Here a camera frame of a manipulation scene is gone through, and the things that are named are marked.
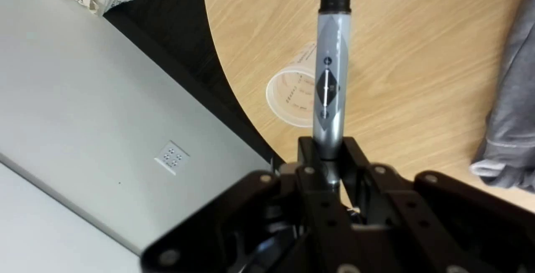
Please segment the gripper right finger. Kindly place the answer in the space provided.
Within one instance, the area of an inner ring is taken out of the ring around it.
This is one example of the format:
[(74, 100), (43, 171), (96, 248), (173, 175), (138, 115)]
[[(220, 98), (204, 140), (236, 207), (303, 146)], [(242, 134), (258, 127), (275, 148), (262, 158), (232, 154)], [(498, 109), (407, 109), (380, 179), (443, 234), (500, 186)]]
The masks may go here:
[(535, 273), (535, 214), (437, 171), (413, 181), (371, 163), (353, 138), (342, 180), (364, 224), (385, 227), (379, 257), (403, 273)]

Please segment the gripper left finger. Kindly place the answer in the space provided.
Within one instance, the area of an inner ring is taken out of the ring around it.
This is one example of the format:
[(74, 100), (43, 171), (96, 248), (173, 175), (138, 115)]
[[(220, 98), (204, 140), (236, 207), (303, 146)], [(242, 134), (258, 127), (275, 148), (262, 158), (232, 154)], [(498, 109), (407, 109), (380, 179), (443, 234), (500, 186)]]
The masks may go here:
[(333, 162), (310, 137), (280, 174), (252, 171), (142, 253), (142, 273), (337, 273), (356, 265), (352, 225), (328, 176), (355, 185), (360, 148), (345, 137)]

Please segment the clear plastic cup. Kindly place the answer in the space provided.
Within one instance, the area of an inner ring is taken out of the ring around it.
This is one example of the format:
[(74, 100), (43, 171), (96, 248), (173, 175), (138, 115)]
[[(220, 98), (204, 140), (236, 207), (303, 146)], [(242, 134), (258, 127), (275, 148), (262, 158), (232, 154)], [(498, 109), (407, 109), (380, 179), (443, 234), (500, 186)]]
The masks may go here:
[(297, 128), (313, 126), (316, 43), (309, 42), (266, 86), (266, 101), (282, 121)]

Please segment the white wall socket plate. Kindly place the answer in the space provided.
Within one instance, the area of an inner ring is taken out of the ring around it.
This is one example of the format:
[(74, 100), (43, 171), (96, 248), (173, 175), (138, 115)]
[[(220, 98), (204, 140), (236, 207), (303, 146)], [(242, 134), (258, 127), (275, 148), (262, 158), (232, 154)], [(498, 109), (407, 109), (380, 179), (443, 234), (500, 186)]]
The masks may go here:
[(168, 141), (155, 156), (155, 161), (172, 175), (179, 174), (189, 161), (190, 155), (173, 141)]

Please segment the grey cloth garment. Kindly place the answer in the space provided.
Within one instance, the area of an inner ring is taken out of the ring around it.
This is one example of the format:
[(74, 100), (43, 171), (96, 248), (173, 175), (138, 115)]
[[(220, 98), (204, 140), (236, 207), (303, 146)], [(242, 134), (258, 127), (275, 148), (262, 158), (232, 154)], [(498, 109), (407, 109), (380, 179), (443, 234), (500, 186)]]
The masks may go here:
[(516, 12), (486, 123), (472, 174), (488, 186), (535, 194), (535, 0), (522, 0)]

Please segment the grey marker with black cap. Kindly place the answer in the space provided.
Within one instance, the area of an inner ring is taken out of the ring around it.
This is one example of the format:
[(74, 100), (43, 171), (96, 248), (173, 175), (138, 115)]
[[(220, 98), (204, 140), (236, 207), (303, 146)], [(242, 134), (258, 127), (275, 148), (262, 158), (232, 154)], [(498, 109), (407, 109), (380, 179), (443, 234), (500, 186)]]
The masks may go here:
[(340, 184), (336, 158), (344, 133), (352, 10), (350, 0), (320, 0), (313, 99), (313, 140), (327, 183)]

